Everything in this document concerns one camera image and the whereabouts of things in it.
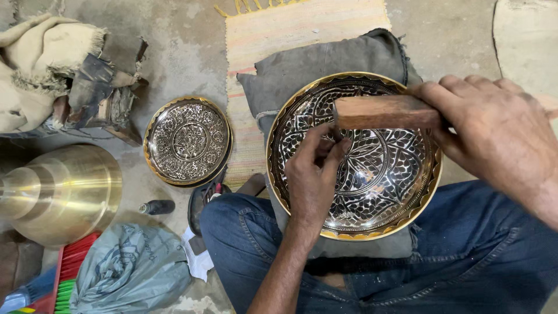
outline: small bottle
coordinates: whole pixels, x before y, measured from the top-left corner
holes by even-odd
[[[145,204],[139,206],[140,213],[146,213],[149,215],[161,215],[165,213],[171,213],[175,209],[175,202],[170,199],[154,199]]]

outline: stack of plates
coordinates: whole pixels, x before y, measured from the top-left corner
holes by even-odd
[[[232,144],[222,111],[205,98],[184,96],[155,113],[143,139],[143,152],[163,181],[193,188],[223,170]]]

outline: left hand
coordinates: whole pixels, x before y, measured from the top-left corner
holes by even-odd
[[[293,224],[317,239],[333,203],[339,164],[351,142],[322,139],[333,129],[324,123],[308,130],[299,149],[285,165]]]

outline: gold rim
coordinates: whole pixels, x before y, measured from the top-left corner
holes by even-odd
[[[344,79],[347,77],[354,77],[354,78],[367,77],[370,80],[380,80],[382,83],[386,85],[395,86],[400,93],[403,93],[407,89],[405,85],[380,74],[374,74],[369,72],[342,72],[342,73],[332,74],[327,77],[323,77],[321,79],[315,80],[312,83],[301,88],[291,98],[289,98],[289,100],[283,105],[283,107],[279,110],[279,113],[275,117],[275,120],[273,121],[273,124],[270,129],[270,133],[267,137],[267,143],[266,143],[267,176],[270,179],[270,184],[273,190],[273,194],[279,200],[279,203],[281,203],[281,206],[289,214],[289,216],[291,215],[291,213],[288,210],[288,203],[285,199],[281,197],[280,191],[275,186],[275,177],[271,173],[271,152],[273,149],[271,144],[273,143],[273,139],[275,137],[274,133],[277,128],[278,121],[285,115],[287,109],[290,108],[295,103],[297,98],[300,97],[309,89],[313,89],[319,85],[327,84],[331,82],[333,79]],[[349,233],[334,232],[331,230],[322,229],[320,235],[323,237],[327,237],[335,240],[341,240],[341,241],[369,241],[369,240],[380,239],[382,237],[393,234],[405,228],[410,223],[412,223],[413,220],[415,220],[416,217],[418,217],[420,213],[426,208],[426,206],[432,199],[434,192],[436,192],[436,189],[438,188],[438,184],[440,182],[440,174],[442,172],[442,157],[444,153],[433,140],[430,140],[430,143],[432,146],[432,152],[434,158],[433,158],[432,172],[429,177],[428,187],[424,191],[424,194],[421,196],[420,202],[417,204],[417,206],[412,210],[409,210],[409,214],[407,217],[399,219],[396,224],[387,225],[380,229],[363,232],[361,234],[349,234]]]
[[[145,160],[147,162],[147,165],[149,166],[149,168],[151,169],[151,171],[153,171],[161,180],[165,181],[168,184],[173,184],[173,185],[180,185],[180,186],[184,186],[187,188],[195,188],[198,187],[200,185],[203,185],[206,183],[206,180],[209,179],[209,181],[213,180],[222,170],[223,168],[225,168],[225,165],[227,164],[227,162],[229,161],[230,158],[230,153],[228,154],[228,151],[225,151],[225,154],[223,154],[222,158],[219,160],[218,163],[216,163],[217,165],[219,165],[217,168],[215,168],[215,170],[213,172],[209,172],[208,175],[206,175],[205,177],[201,177],[196,181],[193,182],[179,182],[179,181],[175,181],[172,179],[168,179],[166,177],[164,177],[163,175],[161,175],[157,169],[155,169],[155,167],[152,165],[151,161],[150,161],[150,156],[149,156],[149,143],[148,143],[148,137],[150,134],[150,131],[152,129],[153,124],[155,123],[155,119],[168,107],[170,107],[171,105],[179,102],[179,101],[183,101],[183,100],[190,100],[190,99],[196,99],[199,101],[203,101],[206,102],[207,104],[209,104],[212,109],[216,110],[217,113],[223,118],[223,120],[225,121],[225,128],[227,129],[227,133],[229,135],[229,142],[226,145],[226,149],[229,148],[230,146],[230,150],[232,151],[233,147],[232,147],[232,142],[233,142],[233,132],[230,128],[229,125],[229,121],[227,120],[227,117],[225,116],[225,114],[223,113],[223,111],[221,111],[221,109],[214,104],[213,102],[211,102],[210,100],[203,98],[203,97],[197,97],[197,96],[182,96],[176,99],[171,100],[170,102],[168,102],[166,105],[162,106],[151,118],[151,121],[149,122],[149,125],[147,126],[147,129],[145,130],[145,134],[143,136],[143,156],[145,157]]]

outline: gray plastic bag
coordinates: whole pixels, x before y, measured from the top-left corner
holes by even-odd
[[[147,313],[174,303],[189,282],[186,254],[176,235],[158,227],[116,224],[89,249],[70,310]]]

